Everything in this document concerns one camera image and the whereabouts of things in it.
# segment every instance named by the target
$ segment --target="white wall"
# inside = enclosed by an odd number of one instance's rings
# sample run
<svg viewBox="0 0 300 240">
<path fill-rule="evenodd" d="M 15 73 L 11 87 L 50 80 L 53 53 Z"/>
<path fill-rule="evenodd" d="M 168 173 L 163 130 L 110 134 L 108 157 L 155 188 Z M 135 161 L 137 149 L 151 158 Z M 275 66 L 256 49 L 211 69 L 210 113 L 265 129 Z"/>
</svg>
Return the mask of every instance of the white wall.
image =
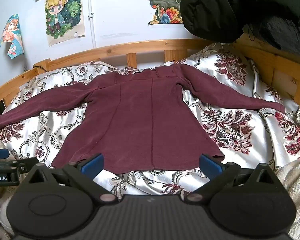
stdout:
<svg viewBox="0 0 300 240">
<path fill-rule="evenodd" d="M 25 54 L 14 59 L 7 55 L 10 44 L 0 48 L 0 85 L 21 74 L 24 68 L 46 58 L 56 59 L 76 52 L 92 49 L 88 19 L 88 3 L 83 2 L 85 36 L 48 46 L 45 26 L 45 0 L 0 0 L 0 38 L 8 18 L 19 14 L 21 35 Z M 148 0 L 92 0 L 97 47 L 158 39 L 193 38 L 183 25 L 147 25 L 154 9 Z M 139 56 L 147 64 L 154 57 Z M 107 61 L 120 65 L 122 58 Z"/>
</svg>

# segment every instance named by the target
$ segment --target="maroon long-sleeve shirt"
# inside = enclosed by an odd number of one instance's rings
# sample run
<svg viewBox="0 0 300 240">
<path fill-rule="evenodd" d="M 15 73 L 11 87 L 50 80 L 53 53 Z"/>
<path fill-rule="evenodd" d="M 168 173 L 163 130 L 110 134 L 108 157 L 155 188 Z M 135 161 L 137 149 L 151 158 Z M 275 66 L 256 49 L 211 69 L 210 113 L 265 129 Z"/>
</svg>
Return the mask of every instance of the maroon long-sleeve shirt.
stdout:
<svg viewBox="0 0 300 240">
<path fill-rule="evenodd" d="M 193 169 L 202 153 L 222 160 L 218 146 L 182 101 L 182 87 L 222 108 L 285 111 L 279 103 L 244 96 L 192 66 L 174 64 L 130 75 L 103 74 L 88 85 L 46 90 L 0 115 L 0 129 L 85 101 L 85 119 L 66 137 L 52 162 L 57 168 L 96 153 L 104 155 L 104 168 L 113 173 Z"/>
</svg>

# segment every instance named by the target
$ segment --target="white pipe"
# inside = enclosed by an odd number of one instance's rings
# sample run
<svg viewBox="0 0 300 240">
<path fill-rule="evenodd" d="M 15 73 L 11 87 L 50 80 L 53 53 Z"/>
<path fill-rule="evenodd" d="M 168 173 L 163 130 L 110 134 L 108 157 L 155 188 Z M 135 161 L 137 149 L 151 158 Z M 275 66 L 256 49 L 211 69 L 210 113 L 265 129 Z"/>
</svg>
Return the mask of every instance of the white pipe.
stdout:
<svg viewBox="0 0 300 240">
<path fill-rule="evenodd" d="M 88 0 L 88 7 L 89 7 L 89 22 L 90 22 L 90 30 L 91 30 L 91 38 L 92 38 L 92 46 L 95 49 L 97 47 L 96 45 L 96 36 L 94 33 L 94 26 L 93 26 L 93 12 L 92 12 L 92 4 L 91 0 Z"/>
</svg>

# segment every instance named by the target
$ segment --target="dark puffer jacket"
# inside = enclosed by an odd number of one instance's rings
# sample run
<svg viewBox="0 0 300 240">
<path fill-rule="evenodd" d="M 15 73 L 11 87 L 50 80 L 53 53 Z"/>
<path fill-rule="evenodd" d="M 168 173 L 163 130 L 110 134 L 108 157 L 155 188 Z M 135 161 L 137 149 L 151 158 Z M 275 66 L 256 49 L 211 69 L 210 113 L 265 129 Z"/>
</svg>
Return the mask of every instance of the dark puffer jacket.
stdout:
<svg viewBox="0 0 300 240">
<path fill-rule="evenodd" d="M 266 16 L 278 16 L 300 25 L 300 0 L 182 0 L 185 28 L 195 36 L 231 43 L 242 27 Z"/>
</svg>

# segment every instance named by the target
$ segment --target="white floral bedding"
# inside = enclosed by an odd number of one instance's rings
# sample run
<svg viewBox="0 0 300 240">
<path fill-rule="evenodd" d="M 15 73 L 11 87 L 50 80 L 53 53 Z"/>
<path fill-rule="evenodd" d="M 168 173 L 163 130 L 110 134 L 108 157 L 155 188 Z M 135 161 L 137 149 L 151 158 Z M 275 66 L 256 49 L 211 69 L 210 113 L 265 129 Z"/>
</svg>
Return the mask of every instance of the white floral bedding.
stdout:
<svg viewBox="0 0 300 240">
<path fill-rule="evenodd" d="M 286 114 L 273 109 L 258 112 L 222 109 L 205 104 L 184 90 L 184 102 L 224 153 L 224 163 L 236 162 L 243 168 L 254 168 L 263 162 L 275 169 L 300 158 L 300 107 L 291 99 L 281 99 L 273 88 L 261 82 L 252 61 L 248 62 L 226 44 L 215 43 L 181 62 L 214 76 L 244 95 L 276 101 L 286 107 Z M 32 79 L 5 111 L 44 90 L 76 82 L 87 84 L 94 77 L 111 71 L 126 74 L 141 70 L 118 70 L 103 62 L 88 62 L 44 73 Z M 72 111 L 44 111 L 39 117 L 3 128 L 0 139 L 16 158 L 36 156 L 50 166 L 66 136 L 84 119 L 85 107 L 84 103 Z M 121 198 L 123 194 L 180 193 L 184 196 L 208 179 L 197 168 L 189 171 L 131 171 L 126 174 L 103 170 L 94 181 Z"/>
</svg>

